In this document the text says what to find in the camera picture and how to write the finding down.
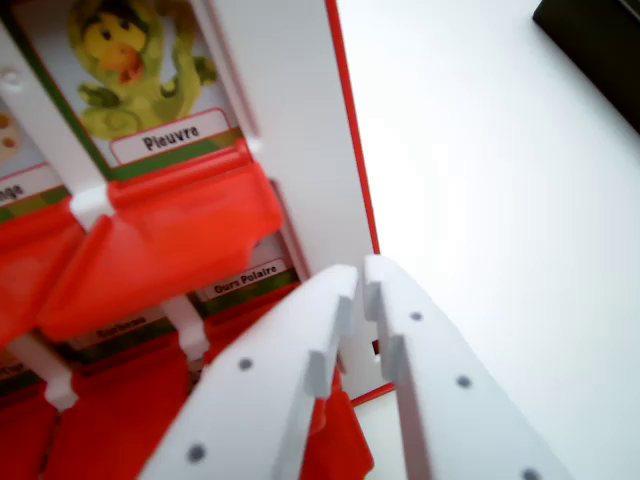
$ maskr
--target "black object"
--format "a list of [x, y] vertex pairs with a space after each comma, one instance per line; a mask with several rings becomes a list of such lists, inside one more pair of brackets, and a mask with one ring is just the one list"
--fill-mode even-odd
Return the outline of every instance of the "black object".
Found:
[[640, 133], [640, 1], [543, 0], [533, 19]]

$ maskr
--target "red plastic flap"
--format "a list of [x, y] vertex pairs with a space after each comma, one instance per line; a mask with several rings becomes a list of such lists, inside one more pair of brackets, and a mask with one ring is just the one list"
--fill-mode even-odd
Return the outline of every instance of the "red plastic flap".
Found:
[[96, 222], [58, 280], [44, 332], [64, 340], [244, 270], [282, 223], [269, 181], [246, 159], [226, 150], [118, 186], [121, 208]]
[[0, 411], [2, 478], [38, 478], [56, 422], [57, 411], [38, 396]]
[[84, 237], [65, 200], [0, 226], [0, 345], [31, 330]]
[[340, 388], [340, 374], [336, 370], [334, 375], [333, 393], [324, 406], [326, 421], [309, 435], [300, 480], [362, 480], [374, 466], [351, 401]]
[[181, 352], [150, 354], [105, 374], [78, 379], [64, 412], [45, 480], [131, 480], [187, 399]]

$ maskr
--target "octopus illustration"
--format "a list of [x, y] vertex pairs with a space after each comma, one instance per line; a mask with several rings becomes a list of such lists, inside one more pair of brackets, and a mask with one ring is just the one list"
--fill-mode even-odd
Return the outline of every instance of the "octopus illustration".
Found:
[[[164, 28], [175, 26], [176, 75], [162, 83]], [[202, 85], [216, 81], [211, 60], [192, 54], [197, 23], [188, 3], [163, 0], [79, 0], [68, 19], [71, 48], [100, 83], [81, 83], [87, 103], [80, 121], [90, 135], [111, 141], [189, 115]]]

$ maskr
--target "white table surface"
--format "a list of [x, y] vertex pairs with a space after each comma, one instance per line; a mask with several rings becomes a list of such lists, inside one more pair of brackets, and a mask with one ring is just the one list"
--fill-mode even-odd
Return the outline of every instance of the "white table surface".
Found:
[[367, 480], [405, 480], [402, 433], [396, 393], [390, 392], [356, 407], [375, 466]]
[[537, 4], [339, 1], [381, 250], [577, 479], [639, 478], [640, 136]]

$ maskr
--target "red edge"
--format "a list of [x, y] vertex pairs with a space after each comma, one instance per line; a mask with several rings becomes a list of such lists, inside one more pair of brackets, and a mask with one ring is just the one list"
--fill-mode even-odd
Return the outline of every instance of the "red edge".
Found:
[[340, 73], [340, 83], [342, 84], [344, 103], [347, 109], [347, 118], [349, 119], [353, 151], [356, 156], [356, 163], [358, 164], [362, 197], [364, 199], [364, 206], [367, 210], [367, 220], [369, 221], [369, 231], [371, 232], [371, 244], [373, 245], [373, 253], [380, 253], [378, 232], [376, 231], [376, 223], [373, 215], [373, 204], [371, 203], [371, 193], [369, 192], [369, 181], [367, 180], [367, 172], [364, 166], [364, 154], [362, 153], [362, 142], [360, 141], [360, 132], [358, 130], [356, 106], [353, 101], [353, 92], [351, 91], [351, 79], [349, 77], [349, 68], [347, 66], [347, 54], [344, 49], [342, 30], [340, 29], [338, 4], [337, 0], [326, 0], [325, 3], [327, 6], [327, 14], [329, 15], [331, 34], [333, 36], [333, 48], [336, 51], [336, 60], [338, 62], [338, 71]]
[[393, 384], [387, 383], [386, 385], [378, 387], [375, 390], [371, 390], [369, 393], [365, 393], [364, 395], [360, 395], [358, 398], [354, 398], [353, 400], [351, 400], [351, 405], [357, 407], [358, 405], [362, 405], [363, 403], [366, 403], [369, 400], [373, 400], [374, 398], [381, 397], [385, 393], [392, 392], [393, 390]]

